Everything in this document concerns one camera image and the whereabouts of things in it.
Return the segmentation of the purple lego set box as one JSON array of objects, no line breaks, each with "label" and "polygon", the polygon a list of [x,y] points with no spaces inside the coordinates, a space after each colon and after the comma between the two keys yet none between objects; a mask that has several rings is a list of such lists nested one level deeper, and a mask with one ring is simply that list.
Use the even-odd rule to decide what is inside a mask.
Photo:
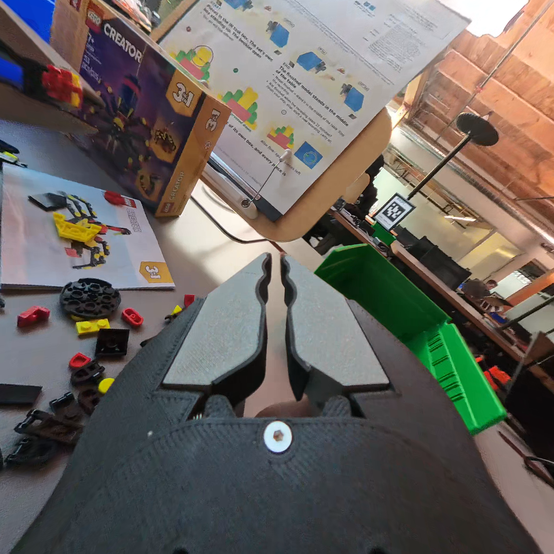
[{"label": "purple lego set box", "polygon": [[180,216],[231,108],[103,1],[55,1],[50,45],[101,101],[75,141],[155,217]]}]

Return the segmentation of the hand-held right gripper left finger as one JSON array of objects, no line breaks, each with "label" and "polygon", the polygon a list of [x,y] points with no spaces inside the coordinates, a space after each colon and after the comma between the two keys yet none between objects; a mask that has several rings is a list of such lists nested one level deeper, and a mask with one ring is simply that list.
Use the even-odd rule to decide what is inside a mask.
[{"label": "hand-held right gripper left finger", "polygon": [[204,299],[163,378],[163,388],[243,403],[262,384],[272,255],[264,253]]}]

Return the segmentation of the printed instruction sheet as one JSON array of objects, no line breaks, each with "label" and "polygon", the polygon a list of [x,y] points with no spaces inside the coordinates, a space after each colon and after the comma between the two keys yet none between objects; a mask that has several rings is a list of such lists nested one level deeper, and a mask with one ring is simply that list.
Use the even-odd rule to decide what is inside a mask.
[{"label": "printed instruction sheet", "polygon": [[158,44],[231,109],[214,165],[275,221],[469,24],[449,1],[196,1]]}]

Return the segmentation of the red yellow black lego model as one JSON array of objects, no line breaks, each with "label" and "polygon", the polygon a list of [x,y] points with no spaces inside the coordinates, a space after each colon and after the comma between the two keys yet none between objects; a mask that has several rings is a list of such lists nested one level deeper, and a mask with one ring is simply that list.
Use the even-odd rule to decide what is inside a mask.
[{"label": "red yellow black lego model", "polygon": [[1,82],[24,95],[63,109],[80,109],[84,94],[72,71],[26,58],[1,43]]}]

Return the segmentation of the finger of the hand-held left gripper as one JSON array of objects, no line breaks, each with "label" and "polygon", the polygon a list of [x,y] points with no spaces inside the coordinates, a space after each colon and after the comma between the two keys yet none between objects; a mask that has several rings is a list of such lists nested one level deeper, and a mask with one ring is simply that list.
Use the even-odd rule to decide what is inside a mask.
[{"label": "finger of the hand-held left gripper", "polygon": [[93,135],[78,109],[48,96],[41,73],[48,66],[76,73],[8,5],[1,5],[1,119],[64,134]]}]

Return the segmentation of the black round-top pole stand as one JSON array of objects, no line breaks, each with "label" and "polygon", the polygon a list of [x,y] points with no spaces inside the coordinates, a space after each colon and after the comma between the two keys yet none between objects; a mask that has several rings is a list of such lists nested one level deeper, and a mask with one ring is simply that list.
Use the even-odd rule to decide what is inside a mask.
[{"label": "black round-top pole stand", "polygon": [[490,147],[499,141],[499,134],[495,127],[484,117],[472,113],[461,113],[456,117],[455,124],[464,137],[409,193],[407,200],[411,200],[418,195],[422,188],[432,181],[466,145],[473,142],[478,146]]}]

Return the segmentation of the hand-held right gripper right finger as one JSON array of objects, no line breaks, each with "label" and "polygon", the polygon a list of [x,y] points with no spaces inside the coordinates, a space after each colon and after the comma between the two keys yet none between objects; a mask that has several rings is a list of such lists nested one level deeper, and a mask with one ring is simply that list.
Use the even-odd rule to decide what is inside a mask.
[{"label": "hand-held right gripper right finger", "polygon": [[334,396],[381,392],[390,380],[347,299],[288,255],[280,260],[287,306],[291,390],[323,407]]}]

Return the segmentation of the open spider instruction booklet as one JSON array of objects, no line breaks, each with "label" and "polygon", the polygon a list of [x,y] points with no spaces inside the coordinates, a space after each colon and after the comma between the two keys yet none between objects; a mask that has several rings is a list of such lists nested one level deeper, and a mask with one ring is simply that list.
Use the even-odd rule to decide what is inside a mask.
[{"label": "open spider instruction booklet", "polygon": [[139,200],[16,166],[2,176],[2,285],[175,288]]}]

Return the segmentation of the green plastic bin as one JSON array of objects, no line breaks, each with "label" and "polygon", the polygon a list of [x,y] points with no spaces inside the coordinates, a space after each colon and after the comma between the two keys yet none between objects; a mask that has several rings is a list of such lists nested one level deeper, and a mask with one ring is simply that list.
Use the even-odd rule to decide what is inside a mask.
[{"label": "green plastic bin", "polygon": [[451,318],[370,245],[333,250],[315,274],[356,301],[430,371],[471,435],[507,411]]}]

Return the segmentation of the blue plastic bin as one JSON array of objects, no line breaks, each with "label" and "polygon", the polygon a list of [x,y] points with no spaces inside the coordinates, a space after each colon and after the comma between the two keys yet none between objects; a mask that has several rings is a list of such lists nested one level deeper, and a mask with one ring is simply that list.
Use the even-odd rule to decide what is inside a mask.
[{"label": "blue plastic bin", "polygon": [[50,42],[55,1],[3,1],[45,42]]}]

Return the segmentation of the small marker tag card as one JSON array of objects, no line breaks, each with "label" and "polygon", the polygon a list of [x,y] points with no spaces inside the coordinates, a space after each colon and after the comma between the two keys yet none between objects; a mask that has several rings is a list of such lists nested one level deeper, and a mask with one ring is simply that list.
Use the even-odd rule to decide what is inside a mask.
[{"label": "small marker tag card", "polygon": [[373,216],[373,219],[385,231],[391,232],[408,215],[416,209],[407,198],[399,193],[395,193]]}]

